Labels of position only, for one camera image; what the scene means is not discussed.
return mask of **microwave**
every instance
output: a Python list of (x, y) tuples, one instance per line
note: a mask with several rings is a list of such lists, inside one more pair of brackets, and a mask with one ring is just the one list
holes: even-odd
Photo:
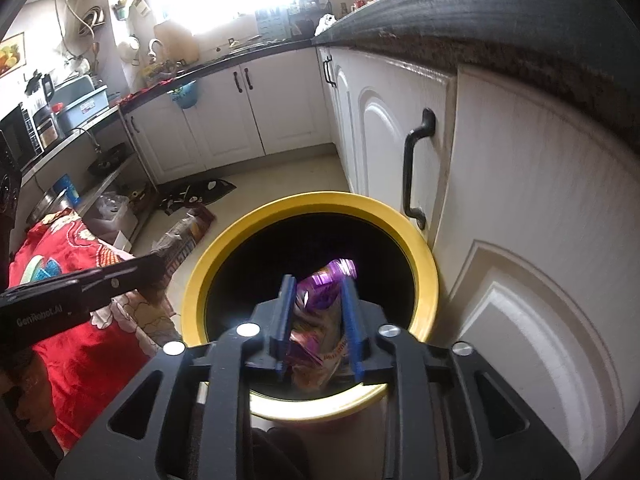
[(0, 134), (23, 174), (44, 153), (33, 118), (22, 103), (0, 120)]

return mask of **floor mat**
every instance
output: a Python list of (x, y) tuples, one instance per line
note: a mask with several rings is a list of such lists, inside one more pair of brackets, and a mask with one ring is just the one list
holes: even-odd
[(158, 209), (162, 209), (167, 215), (171, 215), (181, 207), (191, 207), (198, 202), (209, 205), (235, 188), (236, 186), (232, 183), (220, 178), (201, 180), (191, 184), (180, 184), (169, 193), (162, 195), (162, 202)]

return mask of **yellow trash can rim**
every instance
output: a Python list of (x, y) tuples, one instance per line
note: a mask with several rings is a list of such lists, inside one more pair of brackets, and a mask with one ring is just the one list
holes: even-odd
[[(340, 213), (370, 222), (387, 233), (404, 253), (414, 276), (415, 304), (409, 332), (426, 341), (438, 303), (438, 275), (431, 251), (418, 230), (398, 211), (372, 198), (338, 191), (289, 196), (255, 209), (229, 226), (196, 264), (182, 300), (182, 335), (189, 346), (206, 344), (205, 309), (214, 276), (245, 240), (280, 220), (309, 213)], [(359, 384), (344, 392), (313, 400), (281, 400), (250, 394), (254, 415), (290, 422), (326, 421), (357, 412), (381, 399), (386, 386)]]

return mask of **sticker label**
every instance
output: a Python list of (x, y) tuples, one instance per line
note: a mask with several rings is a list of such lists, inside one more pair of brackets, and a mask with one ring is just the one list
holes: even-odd
[(87, 101), (80, 105), (80, 111), (83, 114), (87, 113), (91, 108), (95, 108), (95, 101), (93, 99), (87, 99)]

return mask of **blue can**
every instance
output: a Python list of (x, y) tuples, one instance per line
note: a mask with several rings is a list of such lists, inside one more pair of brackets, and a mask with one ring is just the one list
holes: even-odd
[(77, 207), (81, 201), (80, 195), (76, 191), (76, 186), (71, 182), (68, 174), (64, 174), (61, 176), (58, 181), (53, 185), (53, 191), (56, 193), (62, 192), (62, 190), (66, 190), (66, 197), (69, 199), (69, 202), (72, 203), (74, 207)]

